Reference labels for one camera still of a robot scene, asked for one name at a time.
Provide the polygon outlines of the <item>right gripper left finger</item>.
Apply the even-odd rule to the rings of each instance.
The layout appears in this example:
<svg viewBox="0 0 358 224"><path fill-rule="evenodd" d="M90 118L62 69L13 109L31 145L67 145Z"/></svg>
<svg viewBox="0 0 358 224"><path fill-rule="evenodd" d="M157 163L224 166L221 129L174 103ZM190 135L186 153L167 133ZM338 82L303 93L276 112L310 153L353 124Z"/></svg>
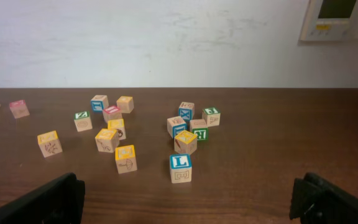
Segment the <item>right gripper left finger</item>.
<svg viewBox="0 0 358 224"><path fill-rule="evenodd" d="M64 174L0 207L0 223L81 223L85 182Z"/></svg>

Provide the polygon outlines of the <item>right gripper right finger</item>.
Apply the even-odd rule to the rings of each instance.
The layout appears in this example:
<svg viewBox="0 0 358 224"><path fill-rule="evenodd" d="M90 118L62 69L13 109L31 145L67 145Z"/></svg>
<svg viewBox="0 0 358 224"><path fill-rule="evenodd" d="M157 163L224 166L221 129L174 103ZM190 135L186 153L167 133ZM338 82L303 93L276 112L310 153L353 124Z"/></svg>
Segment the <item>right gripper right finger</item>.
<svg viewBox="0 0 358 224"><path fill-rule="evenodd" d="M358 224L358 198L308 172L293 184L289 219L301 224Z"/></svg>

